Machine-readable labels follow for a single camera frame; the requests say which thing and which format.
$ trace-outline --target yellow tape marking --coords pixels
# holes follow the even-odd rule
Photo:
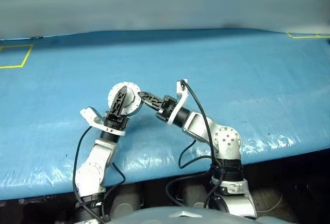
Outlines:
[[[330,35],[318,35],[315,34],[313,36],[293,36],[287,32],[287,35],[293,39],[304,39],[304,38],[330,38]]]
[[[33,48],[33,44],[25,44],[25,45],[8,45],[8,46],[0,46],[0,52],[2,50],[2,48],[7,48],[7,47],[29,47],[29,50],[27,51],[22,63],[20,65],[8,65],[8,66],[0,66],[0,69],[6,69],[6,68],[22,68],[24,67],[24,64],[27,60],[27,58],[29,57],[31,50]]]

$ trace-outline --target black cable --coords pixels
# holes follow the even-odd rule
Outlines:
[[[89,126],[85,132],[82,134],[79,142],[78,142],[78,146],[77,146],[77,151],[76,151],[76,156],[74,158],[74,164],[73,164],[73,176],[72,176],[72,187],[73,187],[73,192],[79,202],[79,204],[91,215],[93,216],[96,220],[98,220],[100,223],[105,223],[104,220],[102,220],[97,214],[94,213],[94,211],[92,211],[90,208],[88,208],[85,203],[83,202],[83,200],[81,199],[79,193],[78,193],[78,189],[76,186],[76,170],[77,170],[77,161],[78,161],[78,154],[79,154],[79,149],[80,149],[80,145],[81,142],[84,138],[84,136],[87,134],[87,132],[92,128],[92,126]]]
[[[188,176],[184,176],[184,177],[180,177],[180,178],[177,178],[177,179],[173,179],[171,180],[165,187],[165,192],[166,192],[166,195],[168,196],[168,198],[170,198],[170,200],[174,203],[176,203],[177,205],[179,206],[182,206],[182,207],[186,207],[183,203],[179,202],[178,200],[176,200],[174,197],[172,197],[172,195],[170,194],[170,191],[169,191],[169,188],[176,182],[178,181],[181,181],[181,180],[186,180],[186,179],[195,179],[195,178],[202,178],[202,177],[205,177],[207,175],[209,175],[210,173],[210,170],[206,171],[206,172],[203,172],[201,174],[194,174],[194,175],[188,175]]]
[[[207,200],[207,207],[209,208],[209,203],[210,203],[210,201],[212,201],[212,200],[215,200],[216,198],[221,198],[221,195],[218,195],[218,194],[214,194],[213,196],[210,196],[210,198]]]
[[[196,157],[196,158],[193,158],[192,160],[188,161],[187,163],[185,163],[183,166],[181,165],[181,159],[182,159],[182,156],[184,155],[184,153],[189,149],[191,148],[194,144],[196,143],[196,139],[189,145],[187,146],[180,154],[180,157],[179,157],[179,161],[178,161],[178,165],[179,165],[179,168],[180,169],[184,169],[185,167],[189,166],[190,164],[194,163],[195,161],[198,161],[200,159],[203,159],[203,158],[210,158],[212,159],[211,156],[209,155],[203,155],[203,156],[199,156],[199,157]]]
[[[214,147],[213,147],[213,140],[212,140],[212,135],[211,135],[211,130],[210,130],[210,126],[208,125],[208,122],[207,122],[207,119],[206,119],[206,115],[205,115],[205,112],[203,110],[203,107],[200,103],[200,101],[198,100],[197,96],[195,95],[195,93],[193,92],[193,90],[190,88],[190,86],[188,85],[187,82],[185,82],[184,80],[181,80],[181,84],[184,85],[185,87],[188,88],[188,91],[190,92],[190,94],[192,95],[192,97],[194,98],[198,108],[200,109],[201,111],[201,114],[203,116],[203,119],[204,119],[204,123],[205,123],[205,126],[206,126],[206,131],[207,131],[207,135],[208,135],[208,140],[209,140],[209,143],[210,143],[210,149],[211,149],[211,157],[212,157],[212,164],[215,165],[216,164],[216,157],[215,157],[215,150],[214,150]]]
[[[115,163],[112,163],[112,165],[113,165],[113,167],[116,169],[116,171],[122,176],[123,180],[120,181],[118,184],[114,185],[110,190],[108,190],[108,191],[105,193],[104,197],[103,197],[103,204],[102,204],[102,208],[101,208],[101,210],[102,210],[102,217],[103,217],[103,219],[104,219],[105,221],[109,221],[109,220],[107,220],[106,215],[105,215],[105,204],[106,204],[106,199],[108,198],[109,194],[110,194],[112,191],[114,191],[116,188],[118,188],[120,185],[122,185],[122,184],[125,183],[125,181],[126,181],[126,177],[125,177],[125,175],[123,174],[123,172],[122,172],[122,171],[116,166]]]
[[[222,183],[222,180],[223,180],[223,176],[224,174],[222,173],[218,179],[218,182],[215,184],[215,186],[213,186],[213,188],[210,190],[210,192],[207,194],[206,196],[206,199],[204,201],[204,206],[203,207],[206,207],[208,202],[209,202],[209,199],[211,197],[211,195],[219,188],[220,184]]]

